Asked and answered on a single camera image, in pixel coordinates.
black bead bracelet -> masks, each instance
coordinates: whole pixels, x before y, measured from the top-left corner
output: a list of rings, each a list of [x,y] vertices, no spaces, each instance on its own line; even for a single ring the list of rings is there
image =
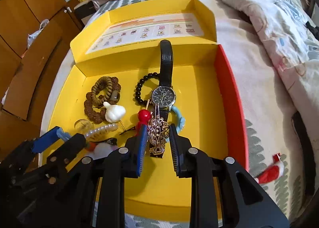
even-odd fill
[[[135,99],[138,102],[138,104],[144,105],[144,106],[146,106],[146,104],[147,104],[147,100],[141,99],[141,90],[142,90],[142,86],[145,83],[145,81],[148,79],[157,79],[158,80],[159,77],[160,77],[159,73],[153,72],[153,73],[148,73],[142,79],[140,79],[140,81],[137,84],[136,92],[135,92]]]

silver screw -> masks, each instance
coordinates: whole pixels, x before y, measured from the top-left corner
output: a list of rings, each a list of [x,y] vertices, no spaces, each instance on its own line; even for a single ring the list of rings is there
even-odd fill
[[[89,164],[91,162],[91,158],[90,157],[84,157],[83,159],[82,159],[82,163],[83,164]]]
[[[55,177],[50,177],[48,179],[49,184],[53,185],[56,182],[56,178]]]
[[[198,153],[198,150],[197,150],[196,148],[192,147],[192,148],[189,148],[189,149],[188,149],[188,152],[189,152],[190,154],[197,154],[197,153]]]
[[[119,153],[121,153],[121,154],[125,154],[125,153],[127,153],[129,151],[129,149],[127,149],[126,147],[121,147],[121,148],[119,148]]]
[[[226,161],[228,164],[234,164],[234,163],[235,163],[235,160],[234,160],[234,158],[232,158],[232,157],[227,157],[227,158],[225,159],[225,161]]]

wristwatch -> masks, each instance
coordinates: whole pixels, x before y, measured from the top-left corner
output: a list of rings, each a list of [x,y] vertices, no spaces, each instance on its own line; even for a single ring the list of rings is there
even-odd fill
[[[176,101],[176,94],[172,88],[173,50],[170,41],[161,40],[160,52],[160,82],[159,86],[152,92],[152,103],[159,105],[159,116],[167,122],[168,113]]]

watch face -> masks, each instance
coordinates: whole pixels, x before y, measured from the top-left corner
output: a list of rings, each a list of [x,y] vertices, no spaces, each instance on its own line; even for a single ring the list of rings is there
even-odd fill
[[[175,103],[176,95],[172,88],[158,87],[152,93],[153,103],[158,103],[160,108],[165,108]]]

white plastic bag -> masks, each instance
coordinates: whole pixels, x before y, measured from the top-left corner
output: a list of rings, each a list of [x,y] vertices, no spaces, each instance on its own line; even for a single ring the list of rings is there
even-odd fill
[[[40,29],[38,31],[35,31],[34,33],[28,35],[28,48],[31,46],[33,41],[38,37],[38,35],[41,33],[43,28],[49,23],[48,19],[44,19],[40,24]]]

